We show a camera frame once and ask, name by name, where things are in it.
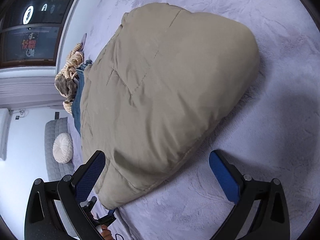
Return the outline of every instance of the blue gripper pad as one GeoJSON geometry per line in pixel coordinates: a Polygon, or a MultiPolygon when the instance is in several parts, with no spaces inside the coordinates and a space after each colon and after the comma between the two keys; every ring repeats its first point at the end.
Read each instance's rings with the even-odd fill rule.
{"type": "Polygon", "coordinates": [[[210,153],[209,165],[227,199],[237,204],[240,199],[240,186],[215,151],[210,153]]]}
{"type": "Polygon", "coordinates": [[[105,165],[106,156],[103,152],[100,152],[79,182],[75,185],[75,199],[78,204],[87,200],[105,165]]]}

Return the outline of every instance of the lavender curtain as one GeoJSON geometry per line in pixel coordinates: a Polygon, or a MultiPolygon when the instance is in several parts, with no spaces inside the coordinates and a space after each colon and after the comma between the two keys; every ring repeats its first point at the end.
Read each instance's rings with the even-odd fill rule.
{"type": "Polygon", "coordinates": [[[0,79],[0,108],[60,107],[63,101],[64,98],[54,86],[54,77],[0,79]]]}

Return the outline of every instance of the screw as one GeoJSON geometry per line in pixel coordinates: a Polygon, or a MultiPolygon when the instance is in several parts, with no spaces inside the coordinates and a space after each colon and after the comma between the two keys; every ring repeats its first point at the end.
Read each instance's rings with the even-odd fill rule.
{"type": "Polygon", "coordinates": [[[243,178],[244,178],[244,180],[246,180],[246,181],[252,180],[252,177],[251,177],[249,174],[244,174],[244,175],[243,175],[243,178]]]}
{"type": "Polygon", "coordinates": [[[273,183],[276,184],[276,185],[280,185],[279,179],[273,179],[273,183]]]}
{"type": "Polygon", "coordinates": [[[41,181],[42,181],[41,179],[36,179],[35,180],[35,185],[39,185],[41,183],[41,181]]]}
{"type": "Polygon", "coordinates": [[[71,180],[71,175],[66,175],[63,177],[64,181],[70,181],[71,180]]]}

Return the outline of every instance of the hand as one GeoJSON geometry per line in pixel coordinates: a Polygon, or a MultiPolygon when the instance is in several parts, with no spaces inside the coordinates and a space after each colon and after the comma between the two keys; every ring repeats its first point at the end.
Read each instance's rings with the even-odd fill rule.
{"type": "Polygon", "coordinates": [[[108,230],[108,227],[106,225],[101,225],[102,232],[101,235],[105,240],[114,240],[111,234],[111,231],[108,230]]]}

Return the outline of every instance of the gray quilted headboard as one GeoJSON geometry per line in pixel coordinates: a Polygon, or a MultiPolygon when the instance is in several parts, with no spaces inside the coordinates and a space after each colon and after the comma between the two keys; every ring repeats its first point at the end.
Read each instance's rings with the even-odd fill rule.
{"type": "Polygon", "coordinates": [[[64,175],[74,173],[72,161],[62,164],[58,163],[53,157],[53,143],[61,133],[69,133],[67,117],[46,123],[44,130],[44,154],[49,181],[61,180],[64,175]]]}

